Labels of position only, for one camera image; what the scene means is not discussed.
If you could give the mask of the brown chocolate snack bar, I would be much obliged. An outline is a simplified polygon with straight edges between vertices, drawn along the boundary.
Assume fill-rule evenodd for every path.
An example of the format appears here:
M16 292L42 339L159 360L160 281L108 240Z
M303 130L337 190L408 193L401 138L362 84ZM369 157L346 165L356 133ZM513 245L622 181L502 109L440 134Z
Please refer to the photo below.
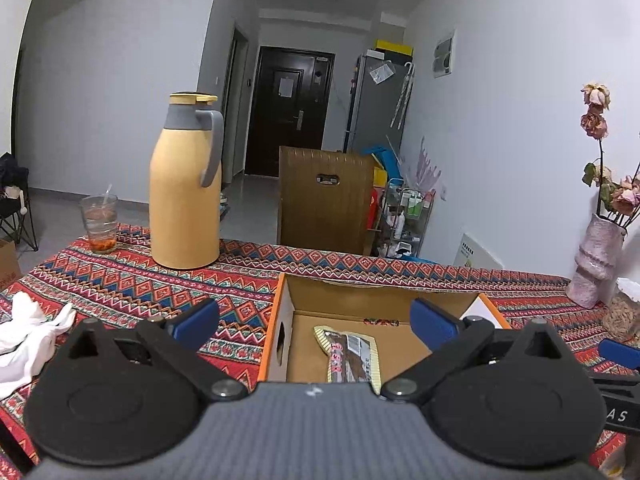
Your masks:
M329 359L326 379L334 384L367 382L376 392L382 386L378 345L373 337L314 326L314 338Z

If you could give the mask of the woven tissue box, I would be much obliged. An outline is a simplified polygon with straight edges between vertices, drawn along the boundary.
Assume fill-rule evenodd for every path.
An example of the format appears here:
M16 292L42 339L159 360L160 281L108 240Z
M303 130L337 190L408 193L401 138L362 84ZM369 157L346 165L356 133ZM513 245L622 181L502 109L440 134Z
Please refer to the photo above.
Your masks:
M606 307L602 325L620 342L639 337L640 289L629 278L618 278L614 294Z

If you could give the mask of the orange cardboard snack box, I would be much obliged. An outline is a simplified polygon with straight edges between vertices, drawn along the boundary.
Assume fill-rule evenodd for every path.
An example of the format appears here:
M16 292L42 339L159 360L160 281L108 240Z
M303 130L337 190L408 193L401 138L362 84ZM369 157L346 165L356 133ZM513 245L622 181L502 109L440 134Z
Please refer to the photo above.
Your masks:
M499 328L510 327L482 292L427 292L325 282L282 273L257 379L325 382L329 358L314 336L314 328L320 325L373 338L381 378L392 378L431 354L410 327L410 304L416 298L431 302L454 318L475 314Z

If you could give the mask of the patterned red tablecloth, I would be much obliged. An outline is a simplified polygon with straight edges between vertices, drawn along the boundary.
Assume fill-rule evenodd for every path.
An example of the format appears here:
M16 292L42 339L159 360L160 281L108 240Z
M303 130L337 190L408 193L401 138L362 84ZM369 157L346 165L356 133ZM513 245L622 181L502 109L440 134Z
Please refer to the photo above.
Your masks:
M602 360L602 311L577 307L558 276L225 240L216 262L165 269L149 233L117 247L86 240L5 289L48 315L70 302L72 330L42 374L1 404L1 447L29 479L594 479L606 406L588 376ZM482 292L510 327L473 322L436 350L448 374L421 402L367 382L260 382L282 273L427 292ZM136 325L210 298L215 335L198 356L248 395L209 401L163 367Z

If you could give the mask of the pink textured vase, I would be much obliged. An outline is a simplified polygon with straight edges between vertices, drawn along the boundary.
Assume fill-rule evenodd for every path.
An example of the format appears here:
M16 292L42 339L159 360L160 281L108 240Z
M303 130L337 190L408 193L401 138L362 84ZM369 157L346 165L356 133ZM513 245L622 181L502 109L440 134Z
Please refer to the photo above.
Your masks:
M614 275L627 231L611 220L591 216L575 256L576 270L566 289L567 297L585 309L599 300L600 286Z

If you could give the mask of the glass cup with drink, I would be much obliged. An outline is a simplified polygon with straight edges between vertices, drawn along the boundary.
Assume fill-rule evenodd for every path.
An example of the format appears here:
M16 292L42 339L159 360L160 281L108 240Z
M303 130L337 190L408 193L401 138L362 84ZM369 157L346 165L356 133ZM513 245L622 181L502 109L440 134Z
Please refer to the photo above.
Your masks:
M84 197L80 201L82 223L84 224L90 249L96 254L107 254L117 244L117 196L113 185L100 195Z

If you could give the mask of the white crumpled cloth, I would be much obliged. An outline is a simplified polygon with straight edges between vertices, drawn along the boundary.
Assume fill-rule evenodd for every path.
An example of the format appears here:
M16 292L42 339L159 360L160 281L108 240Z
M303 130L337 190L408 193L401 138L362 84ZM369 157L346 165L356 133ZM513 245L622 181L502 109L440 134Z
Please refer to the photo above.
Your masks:
M75 318L70 302L49 320L26 292L14 294L11 319L1 324L1 400L40 374L54 355L56 338L73 327Z

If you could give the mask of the yellow thermos jug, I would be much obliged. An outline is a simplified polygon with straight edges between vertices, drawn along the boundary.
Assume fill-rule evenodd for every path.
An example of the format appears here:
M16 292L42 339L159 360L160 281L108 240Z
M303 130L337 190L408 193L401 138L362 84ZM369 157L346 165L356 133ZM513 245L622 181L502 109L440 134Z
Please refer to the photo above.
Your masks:
M224 116L216 96L170 96L150 162L151 255L168 269L204 268L219 257Z

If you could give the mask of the dried pink flowers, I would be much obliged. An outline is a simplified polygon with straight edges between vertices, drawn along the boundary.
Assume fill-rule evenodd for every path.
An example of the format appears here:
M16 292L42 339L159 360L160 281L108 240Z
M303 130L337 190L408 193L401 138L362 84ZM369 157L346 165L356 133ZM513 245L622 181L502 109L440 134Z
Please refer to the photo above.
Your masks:
M616 179L606 164L604 140L608 137L605 113L610 110L611 91L600 82L588 82L580 89L585 111L580 116L580 128L597 143L599 157L587 162L582 170L582 183L597 190L596 215L621 229L628 229L639 219L639 166L634 174Z

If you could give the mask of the brown cardboard carton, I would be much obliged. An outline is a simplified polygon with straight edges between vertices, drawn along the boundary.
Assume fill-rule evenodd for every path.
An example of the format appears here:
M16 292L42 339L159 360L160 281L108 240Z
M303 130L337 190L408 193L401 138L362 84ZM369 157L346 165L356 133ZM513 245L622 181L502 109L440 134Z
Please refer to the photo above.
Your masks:
M373 177L370 156L282 146L278 243L361 255Z

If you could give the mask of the black folding chair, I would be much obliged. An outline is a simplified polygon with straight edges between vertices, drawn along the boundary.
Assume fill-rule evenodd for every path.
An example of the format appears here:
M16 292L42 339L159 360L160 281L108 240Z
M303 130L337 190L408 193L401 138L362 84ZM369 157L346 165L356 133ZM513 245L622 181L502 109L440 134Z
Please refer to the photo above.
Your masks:
M1 155L1 238L10 240L15 245L24 243L38 252L39 244L30 209L28 177L29 170L20 166L12 154L5 152Z

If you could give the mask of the grey refrigerator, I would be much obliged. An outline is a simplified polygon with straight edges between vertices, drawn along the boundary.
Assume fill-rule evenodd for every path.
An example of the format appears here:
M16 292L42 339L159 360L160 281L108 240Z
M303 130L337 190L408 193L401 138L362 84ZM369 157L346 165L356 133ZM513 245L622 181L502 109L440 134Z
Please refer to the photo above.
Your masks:
M400 113L408 98L409 64L360 55L354 70L344 134L344 153L381 145L398 152L404 134Z

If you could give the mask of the dark entrance door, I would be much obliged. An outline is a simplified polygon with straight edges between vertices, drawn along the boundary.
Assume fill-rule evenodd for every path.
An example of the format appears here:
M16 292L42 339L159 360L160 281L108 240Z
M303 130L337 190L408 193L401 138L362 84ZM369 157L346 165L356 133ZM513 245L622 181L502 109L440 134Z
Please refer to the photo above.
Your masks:
M277 177L282 146L318 150L329 107L334 55L259 49L244 172Z

